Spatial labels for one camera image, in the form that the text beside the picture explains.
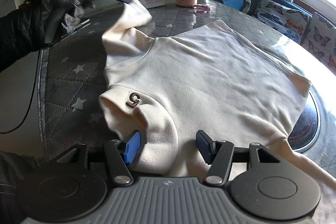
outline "gray glove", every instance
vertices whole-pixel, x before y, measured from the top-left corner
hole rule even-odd
[[[84,9],[95,8],[92,0],[43,0],[41,3],[41,21],[45,25],[54,9],[65,8],[61,26],[64,34],[71,33],[84,16]]]

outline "sofa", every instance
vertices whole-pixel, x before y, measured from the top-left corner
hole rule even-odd
[[[287,0],[251,0],[248,15],[300,44],[336,75],[336,24]]]

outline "cream sweatshirt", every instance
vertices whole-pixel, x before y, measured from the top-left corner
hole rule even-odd
[[[102,36],[108,90],[99,102],[106,123],[121,140],[134,129],[142,132],[142,152],[132,168],[202,181],[209,166],[195,146],[197,130],[238,147],[259,142],[320,183],[324,204],[315,220],[333,223],[336,179],[287,141],[309,80],[221,20],[154,39],[134,28],[151,19],[133,0]]]

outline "black cable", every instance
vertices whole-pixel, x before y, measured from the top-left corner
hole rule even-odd
[[[28,106],[28,109],[27,109],[27,112],[26,112],[26,115],[24,116],[22,122],[15,128],[9,130],[9,131],[5,131],[5,132],[1,132],[0,131],[0,134],[2,135],[5,135],[5,134],[9,134],[9,133],[12,133],[13,131],[17,130],[18,128],[20,128],[23,123],[25,122],[28,114],[29,114],[29,111],[30,111],[30,107],[32,106],[32,101],[33,101],[33,98],[34,98],[34,92],[35,92],[35,86],[36,86],[36,80],[37,80],[37,74],[39,72],[39,64],[40,64],[40,54],[41,54],[41,51],[39,51],[39,55],[38,55],[38,58],[37,58],[37,62],[36,62],[36,70],[35,70],[35,79],[34,79],[34,85],[33,85],[33,91],[31,92],[31,97],[30,97],[30,102],[29,102],[29,106]]]

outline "butterfly cushion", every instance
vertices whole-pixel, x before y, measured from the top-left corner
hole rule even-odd
[[[306,36],[302,47],[336,75],[336,27],[314,12]]]
[[[272,0],[260,0],[253,17],[300,43],[310,16]]]

